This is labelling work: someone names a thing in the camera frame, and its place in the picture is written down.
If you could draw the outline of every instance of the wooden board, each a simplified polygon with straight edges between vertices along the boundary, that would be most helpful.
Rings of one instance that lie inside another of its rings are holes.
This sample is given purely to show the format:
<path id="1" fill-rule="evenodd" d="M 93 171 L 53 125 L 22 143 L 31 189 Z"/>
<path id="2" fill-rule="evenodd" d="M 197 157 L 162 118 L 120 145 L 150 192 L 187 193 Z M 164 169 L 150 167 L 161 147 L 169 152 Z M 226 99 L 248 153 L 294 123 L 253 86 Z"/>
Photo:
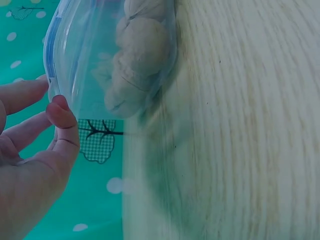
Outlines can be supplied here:
<path id="1" fill-rule="evenodd" d="M 125 124 L 124 239 L 319 240 L 320 0 L 176 10 L 172 76 Z"/>

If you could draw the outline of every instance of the fabric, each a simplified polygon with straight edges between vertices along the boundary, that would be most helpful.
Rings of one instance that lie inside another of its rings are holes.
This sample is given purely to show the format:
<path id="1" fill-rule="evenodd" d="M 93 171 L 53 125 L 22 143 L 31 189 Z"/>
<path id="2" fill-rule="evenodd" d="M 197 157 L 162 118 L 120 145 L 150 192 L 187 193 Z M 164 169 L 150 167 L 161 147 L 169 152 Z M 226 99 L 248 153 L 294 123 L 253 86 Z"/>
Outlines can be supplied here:
<path id="1" fill-rule="evenodd" d="M 43 41 L 58 0 L 0 0 L 0 84 L 44 74 Z M 43 111 L 48 97 L 8 117 L 7 126 Z M 120 240 L 123 122 L 79 120 L 81 153 L 65 193 L 27 240 Z M 21 156 L 46 149 L 53 127 Z"/>

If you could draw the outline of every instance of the clear plastic bag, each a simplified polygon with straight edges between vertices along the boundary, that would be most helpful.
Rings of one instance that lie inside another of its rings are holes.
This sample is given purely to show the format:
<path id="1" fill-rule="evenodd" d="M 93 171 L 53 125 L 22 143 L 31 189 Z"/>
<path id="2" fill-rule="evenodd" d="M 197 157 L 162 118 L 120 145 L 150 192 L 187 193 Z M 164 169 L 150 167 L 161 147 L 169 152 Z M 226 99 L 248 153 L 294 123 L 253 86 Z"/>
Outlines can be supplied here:
<path id="1" fill-rule="evenodd" d="M 177 55 L 173 0 L 61 0 L 43 51 L 49 99 L 78 119 L 125 119 L 151 102 Z"/>

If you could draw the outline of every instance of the checkered pattern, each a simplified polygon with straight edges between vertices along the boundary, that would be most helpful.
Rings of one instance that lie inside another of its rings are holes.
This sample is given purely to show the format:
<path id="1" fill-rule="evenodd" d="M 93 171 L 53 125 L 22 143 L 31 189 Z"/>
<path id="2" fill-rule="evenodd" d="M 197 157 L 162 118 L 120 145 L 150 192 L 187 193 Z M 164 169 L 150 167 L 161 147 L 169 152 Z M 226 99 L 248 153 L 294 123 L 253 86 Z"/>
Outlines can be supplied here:
<path id="1" fill-rule="evenodd" d="M 109 131 L 113 131 L 116 127 L 115 120 L 80 119 L 78 121 L 80 152 L 88 161 L 99 164 L 104 164 L 115 148 L 115 137 L 112 134 L 107 134 L 103 122 Z M 100 132 L 95 132 L 89 123 Z"/>

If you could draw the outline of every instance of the bread dough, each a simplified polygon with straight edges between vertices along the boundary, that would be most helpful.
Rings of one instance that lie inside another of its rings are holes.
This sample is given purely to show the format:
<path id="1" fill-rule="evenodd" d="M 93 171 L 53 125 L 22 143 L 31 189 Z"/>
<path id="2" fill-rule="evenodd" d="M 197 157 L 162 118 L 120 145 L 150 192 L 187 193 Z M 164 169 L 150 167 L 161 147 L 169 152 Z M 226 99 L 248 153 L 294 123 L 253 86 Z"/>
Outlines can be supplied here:
<path id="1" fill-rule="evenodd" d="M 127 19 L 137 17 L 162 22 L 166 18 L 166 0 L 125 0 L 124 13 Z"/>
<path id="2" fill-rule="evenodd" d="M 126 63 L 126 59 L 130 58 L 125 56 L 123 51 L 119 51 L 113 57 L 113 68 L 114 71 L 117 71 L 125 80 L 137 87 L 142 91 L 148 92 L 157 80 L 157 75 L 145 76 L 141 75 L 131 69 Z"/>
<path id="3" fill-rule="evenodd" d="M 123 63 L 143 76 L 158 73 L 169 59 L 170 36 L 165 27 L 150 18 L 130 21 L 122 36 Z"/>
<path id="4" fill-rule="evenodd" d="M 114 116 L 126 119 L 136 114 L 142 103 L 126 101 L 117 95 L 113 87 L 110 87 L 105 92 L 104 105 Z"/>
<path id="5" fill-rule="evenodd" d="M 123 34 L 125 32 L 126 27 L 128 26 L 129 21 L 124 16 L 120 19 L 115 29 L 115 43 L 118 47 L 122 47 Z"/>
<path id="6" fill-rule="evenodd" d="M 117 95 L 126 101 L 141 102 L 146 99 L 148 92 L 143 91 L 121 76 L 120 71 L 113 71 L 112 86 Z"/>

